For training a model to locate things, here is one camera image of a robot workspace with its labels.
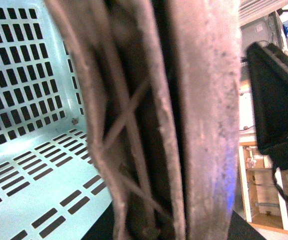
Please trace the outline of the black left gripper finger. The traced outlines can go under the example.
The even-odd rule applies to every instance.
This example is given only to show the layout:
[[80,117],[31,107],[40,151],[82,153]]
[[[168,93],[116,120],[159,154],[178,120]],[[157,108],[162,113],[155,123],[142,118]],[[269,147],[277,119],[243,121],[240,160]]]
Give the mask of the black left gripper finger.
[[255,42],[247,48],[259,150],[288,147],[288,55],[270,43]]

